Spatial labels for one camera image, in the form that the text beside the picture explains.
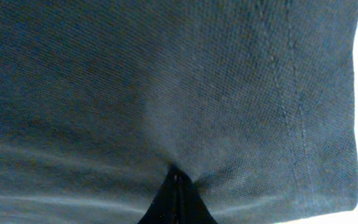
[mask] denim fabric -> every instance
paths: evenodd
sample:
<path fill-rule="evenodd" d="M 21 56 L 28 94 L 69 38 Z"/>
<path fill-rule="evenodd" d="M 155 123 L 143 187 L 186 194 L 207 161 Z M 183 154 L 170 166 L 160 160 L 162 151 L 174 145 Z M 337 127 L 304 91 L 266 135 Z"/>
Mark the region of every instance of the denim fabric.
<path fill-rule="evenodd" d="M 137 223 L 175 164 L 219 224 L 358 202 L 358 0 L 0 0 L 0 223 Z"/>

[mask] fabric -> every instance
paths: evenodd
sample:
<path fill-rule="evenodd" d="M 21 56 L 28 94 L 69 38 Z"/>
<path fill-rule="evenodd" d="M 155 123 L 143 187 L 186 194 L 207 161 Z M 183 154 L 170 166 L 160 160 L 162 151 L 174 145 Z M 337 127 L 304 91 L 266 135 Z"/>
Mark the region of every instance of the fabric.
<path fill-rule="evenodd" d="M 358 0 L 0 0 L 0 223 L 138 223 L 174 164 L 219 224 L 358 202 Z"/>

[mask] dark blue fabric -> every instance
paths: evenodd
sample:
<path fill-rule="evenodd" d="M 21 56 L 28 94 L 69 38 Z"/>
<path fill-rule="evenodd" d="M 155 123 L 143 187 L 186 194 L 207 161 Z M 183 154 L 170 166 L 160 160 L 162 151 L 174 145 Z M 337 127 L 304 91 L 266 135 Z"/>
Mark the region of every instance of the dark blue fabric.
<path fill-rule="evenodd" d="M 358 0 L 0 1 L 0 223 L 137 223 L 175 164 L 219 224 L 358 201 Z"/>

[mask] seam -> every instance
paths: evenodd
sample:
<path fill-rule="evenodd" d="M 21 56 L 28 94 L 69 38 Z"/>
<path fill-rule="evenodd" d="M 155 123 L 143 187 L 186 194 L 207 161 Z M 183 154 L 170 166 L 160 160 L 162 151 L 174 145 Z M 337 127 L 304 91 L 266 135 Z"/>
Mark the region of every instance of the seam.
<path fill-rule="evenodd" d="M 285 19 L 287 21 L 288 24 L 288 46 L 289 46 L 289 51 L 290 51 L 290 63 L 292 65 L 292 69 L 293 69 L 293 78 L 294 78 L 294 84 L 295 84 L 295 95 L 297 96 L 297 104 L 298 104 L 298 110 L 299 110 L 299 114 L 300 114 L 300 121 L 301 121 L 301 128 L 302 128 L 302 133 L 301 133 L 301 137 L 302 137 L 302 145 L 303 145 L 303 151 L 305 153 L 305 160 L 306 160 L 306 168 L 308 171 L 308 182 L 309 187 L 310 187 L 310 193 L 311 193 L 311 199 L 312 199 L 312 212 L 313 214 L 316 213 L 316 199 L 314 196 L 314 187 L 311 181 L 311 169 L 310 169 L 310 160 L 309 160 L 309 149 L 306 145 L 306 129 L 305 129 L 305 119 L 303 117 L 303 109 L 302 109 L 302 105 L 301 105 L 301 97 L 300 97 L 300 93 L 298 92 L 297 89 L 297 74 L 298 74 L 298 69 L 295 65 L 295 41 L 293 39 L 292 36 L 292 26 L 291 26 L 291 22 L 288 18 L 288 15 L 290 13 L 290 7 L 291 7 L 291 0 L 286 0 L 286 12 L 285 12 Z"/>
<path fill-rule="evenodd" d="M 263 24 L 263 33 L 264 33 L 264 36 L 265 36 L 265 41 L 267 43 L 267 47 L 268 49 L 267 50 L 270 50 L 271 48 L 271 44 L 270 44 L 270 41 L 268 39 L 268 35 L 267 35 L 267 22 L 266 20 L 264 19 L 264 12 L 262 10 L 262 4 L 263 4 L 264 0 L 259 0 L 257 1 L 257 8 L 259 10 L 259 16 L 260 16 L 260 20 L 262 21 L 262 24 Z M 280 99 L 281 99 L 281 108 L 282 108 L 282 111 L 283 111 L 283 116 L 284 116 L 284 120 L 285 120 L 285 126 L 286 126 L 286 129 L 287 129 L 287 135 L 289 138 L 291 138 L 291 134 L 290 134 L 290 127 L 289 127 L 289 122 L 288 122 L 288 116 L 287 116 L 287 110 L 285 109 L 285 102 L 284 102 L 284 95 L 283 95 L 283 92 L 280 91 L 280 85 L 278 84 L 278 77 L 277 77 L 277 73 L 276 73 L 276 69 L 275 69 L 275 61 L 276 61 L 276 58 L 274 57 L 273 54 L 270 54 L 270 60 L 272 61 L 272 65 L 273 65 L 273 75 L 274 75 L 274 82 L 275 82 L 275 86 L 276 86 L 276 89 L 278 91 L 278 94 L 280 96 Z M 301 203 L 301 210 L 303 212 L 303 215 L 304 217 L 306 216 L 306 212 L 305 212 L 305 203 L 303 201 L 303 198 L 300 194 L 300 184 L 299 184 L 299 177 L 296 173 L 296 164 L 298 163 L 298 161 L 296 160 L 295 158 L 295 153 L 292 149 L 291 146 L 288 146 L 289 150 L 290 150 L 290 154 L 291 154 L 291 158 L 292 158 L 292 161 L 293 161 L 293 175 L 294 175 L 294 178 L 295 178 L 295 184 L 296 184 L 296 191 L 298 193 L 298 198 L 299 198 L 299 201 Z"/>

